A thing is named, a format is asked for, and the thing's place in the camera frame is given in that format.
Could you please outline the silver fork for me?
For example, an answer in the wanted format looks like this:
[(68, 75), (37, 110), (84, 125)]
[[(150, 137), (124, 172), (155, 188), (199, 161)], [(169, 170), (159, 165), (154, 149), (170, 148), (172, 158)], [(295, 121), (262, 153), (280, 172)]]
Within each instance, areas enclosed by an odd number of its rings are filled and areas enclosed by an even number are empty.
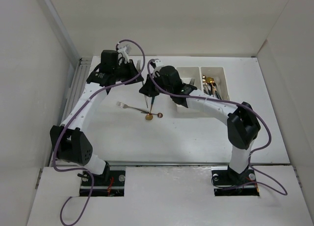
[[(142, 67), (141, 67), (141, 60), (138, 60), (138, 61), (137, 61), (136, 69), (137, 69), (138, 72), (141, 72), (141, 70), (142, 70)], [(149, 107), (148, 107), (148, 99), (147, 99), (147, 96), (146, 96), (146, 95), (144, 95), (144, 99), (145, 99), (146, 107), (149, 108)]]
[(131, 107), (131, 106), (128, 106), (127, 104), (122, 103), (122, 102), (117, 102), (116, 105), (117, 105), (118, 107), (120, 107), (120, 108), (123, 108), (123, 109), (133, 109), (133, 110), (137, 110), (137, 111), (140, 111), (140, 112), (143, 112), (143, 113), (149, 113), (149, 111), (147, 111), (147, 110), (145, 110), (145, 109), (140, 109), (140, 108)]

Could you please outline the black handle fork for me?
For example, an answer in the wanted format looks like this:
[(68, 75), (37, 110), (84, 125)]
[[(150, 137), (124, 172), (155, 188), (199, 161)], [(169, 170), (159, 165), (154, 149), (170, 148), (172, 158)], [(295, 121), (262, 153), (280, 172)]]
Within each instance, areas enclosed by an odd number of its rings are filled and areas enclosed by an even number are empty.
[(189, 84), (190, 84), (190, 85), (194, 85), (194, 83), (195, 83), (195, 78), (191, 78)]

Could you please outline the gold spoon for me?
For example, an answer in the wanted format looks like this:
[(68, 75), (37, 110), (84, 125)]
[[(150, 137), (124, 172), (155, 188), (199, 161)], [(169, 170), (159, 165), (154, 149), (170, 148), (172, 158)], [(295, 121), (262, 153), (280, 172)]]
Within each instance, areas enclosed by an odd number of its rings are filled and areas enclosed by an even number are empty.
[(203, 82), (203, 89), (204, 92), (208, 95), (214, 95), (215, 94), (215, 81), (212, 77), (206, 77), (205, 75), (202, 75), (202, 82)]

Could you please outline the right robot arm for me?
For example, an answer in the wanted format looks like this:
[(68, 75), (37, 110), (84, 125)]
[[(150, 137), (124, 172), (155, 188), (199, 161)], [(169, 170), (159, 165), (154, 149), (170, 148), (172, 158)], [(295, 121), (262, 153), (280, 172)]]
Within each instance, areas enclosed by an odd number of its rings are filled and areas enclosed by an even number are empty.
[(250, 111), (250, 104), (233, 105), (207, 95), (197, 87), (184, 83), (173, 66), (163, 66), (149, 74), (139, 93), (151, 98), (161, 93), (168, 94), (175, 104), (204, 112), (225, 124), (228, 140), (233, 146), (227, 178), (234, 184), (245, 178), (249, 154), (261, 129), (256, 116)]

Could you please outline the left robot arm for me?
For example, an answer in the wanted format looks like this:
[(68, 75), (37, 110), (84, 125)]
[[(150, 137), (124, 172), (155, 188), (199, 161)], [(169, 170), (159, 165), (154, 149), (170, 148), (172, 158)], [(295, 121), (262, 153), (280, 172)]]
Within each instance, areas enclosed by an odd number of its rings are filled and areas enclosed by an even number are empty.
[(85, 132), (94, 112), (117, 82), (129, 85), (143, 80), (126, 46), (102, 51), (101, 61), (89, 73), (76, 105), (61, 125), (50, 130), (53, 160), (77, 164), (91, 172), (97, 184), (106, 184), (110, 178), (108, 163), (93, 153)]

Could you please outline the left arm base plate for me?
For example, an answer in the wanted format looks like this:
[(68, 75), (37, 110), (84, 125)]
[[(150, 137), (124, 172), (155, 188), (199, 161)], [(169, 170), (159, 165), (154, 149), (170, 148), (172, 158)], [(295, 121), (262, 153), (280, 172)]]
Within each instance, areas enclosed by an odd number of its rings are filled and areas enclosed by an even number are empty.
[[(81, 178), (79, 196), (87, 197), (91, 189), (91, 177), (86, 172), (77, 174)], [(94, 175), (94, 186), (92, 189), (92, 197), (123, 197), (125, 193), (126, 168), (112, 167), (109, 172), (108, 180), (102, 179), (98, 175)]]

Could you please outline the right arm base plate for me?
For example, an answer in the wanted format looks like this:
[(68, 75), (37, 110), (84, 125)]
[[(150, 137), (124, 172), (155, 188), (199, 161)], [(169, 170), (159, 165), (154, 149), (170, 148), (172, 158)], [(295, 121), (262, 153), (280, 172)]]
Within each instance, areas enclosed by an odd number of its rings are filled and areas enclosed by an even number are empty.
[(233, 173), (231, 169), (213, 169), (211, 183), (216, 197), (259, 197), (255, 172), (247, 169), (244, 173)]

